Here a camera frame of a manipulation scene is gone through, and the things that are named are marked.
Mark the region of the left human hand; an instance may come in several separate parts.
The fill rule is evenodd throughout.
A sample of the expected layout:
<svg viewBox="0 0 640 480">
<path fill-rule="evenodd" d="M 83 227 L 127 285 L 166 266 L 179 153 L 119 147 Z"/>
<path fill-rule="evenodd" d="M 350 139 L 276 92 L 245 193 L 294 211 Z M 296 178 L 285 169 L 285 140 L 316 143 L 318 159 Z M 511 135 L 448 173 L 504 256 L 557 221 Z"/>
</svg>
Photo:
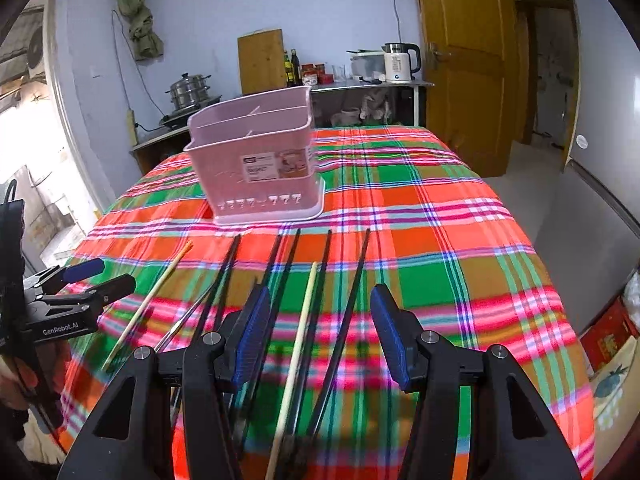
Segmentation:
<svg viewBox="0 0 640 480">
<path fill-rule="evenodd" d="M 53 390 L 61 393 L 65 385 L 65 375 L 70 362 L 70 344 L 60 340 L 40 347 L 46 356 L 53 356 L 50 381 Z M 35 372 L 24 361 L 12 362 L 6 356 L 1 357 L 1 403 L 12 410 L 26 410 L 29 400 L 26 393 L 38 384 Z"/>
</svg>

